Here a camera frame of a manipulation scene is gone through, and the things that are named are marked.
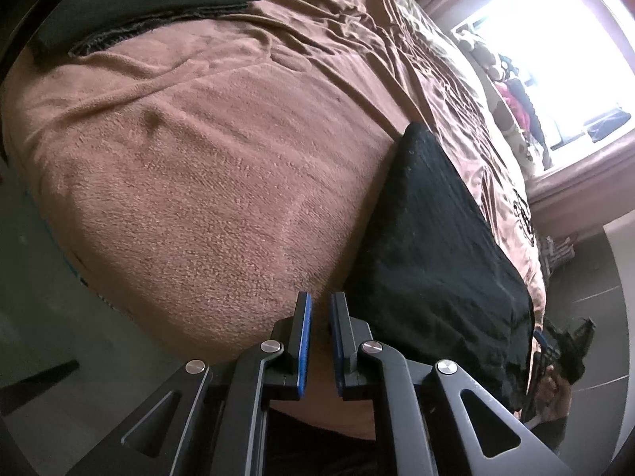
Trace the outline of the person's right hand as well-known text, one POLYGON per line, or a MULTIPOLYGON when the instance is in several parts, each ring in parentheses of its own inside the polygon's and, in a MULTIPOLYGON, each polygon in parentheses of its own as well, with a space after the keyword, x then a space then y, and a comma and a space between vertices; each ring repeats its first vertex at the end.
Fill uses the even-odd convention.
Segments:
POLYGON ((549 365, 536 388, 534 403, 537 419, 544 423, 567 418, 572 398, 570 382, 553 365, 549 365))

